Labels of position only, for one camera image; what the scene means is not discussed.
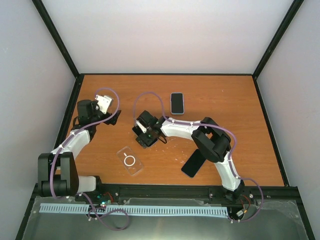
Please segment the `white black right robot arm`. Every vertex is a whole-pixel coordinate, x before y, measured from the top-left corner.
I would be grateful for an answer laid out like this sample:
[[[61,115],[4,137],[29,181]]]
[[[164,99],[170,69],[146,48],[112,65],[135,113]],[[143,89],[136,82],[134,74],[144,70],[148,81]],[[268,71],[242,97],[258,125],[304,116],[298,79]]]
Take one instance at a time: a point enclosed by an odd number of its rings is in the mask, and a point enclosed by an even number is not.
[[[212,118],[205,117],[194,122],[167,116],[156,118],[145,110],[134,121],[132,131],[144,149],[157,141],[166,144],[168,137],[193,141],[196,150],[181,171],[193,178],[204,162],[209,161],[215,165],[220,176],[224,197],[234,203],[242,194],[245,184],[239,179],[232,161],[231,138]]]

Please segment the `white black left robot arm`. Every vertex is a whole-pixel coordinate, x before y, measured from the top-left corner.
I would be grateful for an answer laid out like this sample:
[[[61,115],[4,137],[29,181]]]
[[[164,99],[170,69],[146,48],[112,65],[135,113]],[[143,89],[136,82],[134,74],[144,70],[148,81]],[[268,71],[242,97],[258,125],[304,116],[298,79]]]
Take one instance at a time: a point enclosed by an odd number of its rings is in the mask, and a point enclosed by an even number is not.
[[[77,116],[73,119],[69,136],[54,150],[38,157],[38,193],[42,197],[67,197],[86,192],[92,201],[103,198],[104,188],[98,176],[79,176],[75,160],[97,131],[97,125],[115,125],[121,110],[109,113],[113,99],[96,95],[95,100],[77,103]]]

